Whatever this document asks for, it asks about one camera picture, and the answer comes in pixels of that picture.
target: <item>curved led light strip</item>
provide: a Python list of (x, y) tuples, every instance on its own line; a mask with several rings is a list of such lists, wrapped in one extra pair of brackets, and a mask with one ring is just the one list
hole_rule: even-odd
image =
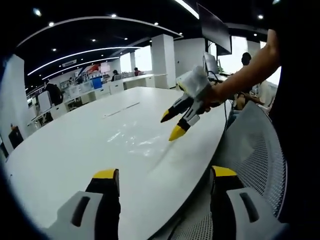
[(67, 68), (62, 69), (62, 70), (60, 70), (60, 71), (57, 71), (57, 72), (55, 72), (55, 73), (52, 73), (52, 74), (50, 74), (50, 75), (42, 78), (42, 80), (45, 80), (45, 79), (47, 79), (47, 78), (50, 78), (51, 76), (53, 76), (53, 75), (55, 75), (55, 74), (61, 73), (61, 72), (65, 71), (65, 70), (72, 69), (72, 68), (74, 68), (74, 67), (78, 67), (78, 66), (81, 66), (81, 65), (90, 64), (90, 63), (94, 63), (94, 62), (104, 61), (104, 60), (118, 59), (118, 58), (119, 58), (119, 57), (117, 56), (117, 57), (109, 57), (109, 58), (103, 58), (103, 59), (98, 59), (98, 60), (93, 60), (93, 61), (87, 61), (87, 62), (78, 64), (78, 65), (74, 65), (74, 66), (71, 66), (71, 67), (67, 67)]
[(140, 49), (140, 48), (141, 48), (140, 46), (115, 46), (115, 47), (97, 48), (97, 49), (92, 49), (92, 50), (88, 50), (88, 51), (81, 51), (81, 52), (77, 52), (77, 53), (74, 53), (74, 54), (71, 54), (71, 55), (68, 55), (68, 56), (63, 56), (63, 57), (60, 57), (60, 58), (58, 58), (56, 60), (48, 62), (48, 63), (36, 68), (35, 70), (29, 72), (27, 75), (30, 76), (31, 74), (35, 73), (36, 71), (38, 71), (39, 69), (42, 69), (45, 66), (48, 66), (48, 65), (53, 64), (53, 63), (55, 63), (57, 61), (60, 61), (62, 59), (66, 59), (66, 58), (69, 58), (69, 57), (72, 57), (72, 56), (76, 56), (76, 55), (79, 55), (79, 54), (85, 54), (85, 53), (90, 53), (90, 52), (94, 52), (94, 51), (101, 51), (101, 50), (111, 50), (111, 49)]
[(150, 23), (150, 22), (140, 21), (140, 20), (136, 20), (136, 19), (132, 19), (132, 18), (118, 17), (118, 16), (117, 17), (111, 17), (111, 16), (84, 16), (84, 17), (72, 18), (72, 19), (68, 19), (68, 20), (64, 20), (64, 21), (60, 21), (60, 22), (55, 22), (54, 26), (46, 26), (46, 27), (40, 29), (39, 31), (36, 31), (35, 33), (31, 34), (30, 36), (28, 36), (26, 39), (24, 39), (22, 42), (20, 42), (17, 47), (19, 47), (25, 41), (28, 41), (33, 36), (43, 32), (43, 31), (45, 31), (47, 29), (54, 28), (54, 27), (56, 27), (58, 25), (61, 25), (61, 24), (71, 23), (71, 22), (80, 21), (80, 20), (90, 20), (90, 19), (112, 19), (112, 20), (121, 20), (121, 21), (134, 22), (134, 23), (144, 24), (144, 25), (148, 25), (148, 26), (151, 26), (151, 27), (154, 27), (154, 28), (162, 29), (162, 30), (168, 31), (168, 32), (170, 32), (172, 34), (176, 34), (177, 36), (179, 36), (179, 39), (184, 37), (182, 35), (179, 35), (179, 33), (175, 32), (175, 31), (172, 31), (170, 29), (167, 29), (165, 27), (162, 27), (162, 26), (159, 26), (159, 25), (154, 25), (153, 23)]
[(180, 4), (182, 7), (184, 7), (189, 13), (191, 13), (193, 16), (195, 16), (196, 19), (199, 19), (199, 14), (192, 8), (190, 7), (187, 3), (185, 3), (182, 0), (175, 0), (178, 4)]

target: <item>white desk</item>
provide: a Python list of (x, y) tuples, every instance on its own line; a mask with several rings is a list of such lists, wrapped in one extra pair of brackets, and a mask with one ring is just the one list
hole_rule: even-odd
[(151, 88), (168, 88), (162, 87), (167, 85), (167, 79), (160, 77), (165, 77), (167, 74), (145, 74), (139, 76), (132, 76), (122, 79), (125, 89), (131, 89), (135, 87), (151, 87)]
[[(201, 115), (183, 137), (169, 142), (181, 116), (160, 120), (181, 95), (182, 91), (135, 87), (77, 108), (23, 141), (5, 169), (31, 219), (49, 227), (58, 209), (84, 191), (96, 172), (118, 168), (119, 239), (152, 236), (194, 190), (225, 127), (222, 104)], [(229, 101), (226, 109), (228, 116)]]

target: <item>monitor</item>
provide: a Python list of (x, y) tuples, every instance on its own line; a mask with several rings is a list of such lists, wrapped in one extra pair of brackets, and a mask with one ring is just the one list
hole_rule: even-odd
[(216, 15), (197, 3), (202, 35), (217, 46), (218, 55), (231, 54), (229, 29)]
[(214, 73), (214, 74), (219, 73), (217, 61), (213, 55), (211, 55), (207, 52), (204, 52), (204, 60), (205, 60), (205, 65), (206, 65), (206, 71), (208, 73)]

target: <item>black shirt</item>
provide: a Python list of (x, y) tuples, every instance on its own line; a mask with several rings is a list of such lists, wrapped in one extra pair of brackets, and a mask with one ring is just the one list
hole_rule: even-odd
[(269, 116), (276, 130), (288, 165), (288, 199), (290, 207), (286, 222), (292, 221), (301, 234), (318, 225), (319, 203), (314, 191), (319, 189), (320, 142), (319, 80), (309, 71), (316, 71), (318, 43), (312, 33), (317, 27), (310, 11), (316, 6), (307, 0), (278, 0), (268, 17), (275, 30), (281, 63), (278, 90)]

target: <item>black ceiling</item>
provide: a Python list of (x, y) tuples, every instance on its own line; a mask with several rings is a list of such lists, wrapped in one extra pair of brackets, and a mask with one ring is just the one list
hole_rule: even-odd
[[(225, 23), (234, 23), (267, 29), (265, 19), (259, 20), (259, 14), (267, 13), (269, 0), (184, 0), (194, 10), (199, 2)], [(160, 34), (178, 35), (154, 26), (117, 19), (86, 19), (55, 25), (30, 38), (19, 47), (22, 40), (48, 26), (49, 22), (58, 23), (80, 17), (110, 16), (140, 20), (148, 23), (158, 22), (159, 26), (176, 33), (183, 33), (185, 39), (201, 37), (200, 22), (174, 0), (151, 1), (63, 1), (8, 3), (1, 10), (2, 33), (5, 33), (4, 53), (15, 53), (25, 61), (25, 83), (28, 87), (42, 83), (42, 77), (62, 68), (62, 63), (81, 58), (84, 62), (107, 58), (117, 50), (95, 51), (67, 58), (46, 66), (27, 76), (27, 73), (55, 59), (91, 49), (127, 46), (140, 39), (152, 38)], [(33, 9), (41, 11), (42, 16), (34, 14)], [(231, 35), (240, 35), (250, 40), (265, 40), (266, 36), (242, 29), (230, 29)], [(149, 40), (138, 46), (149, 45)]]

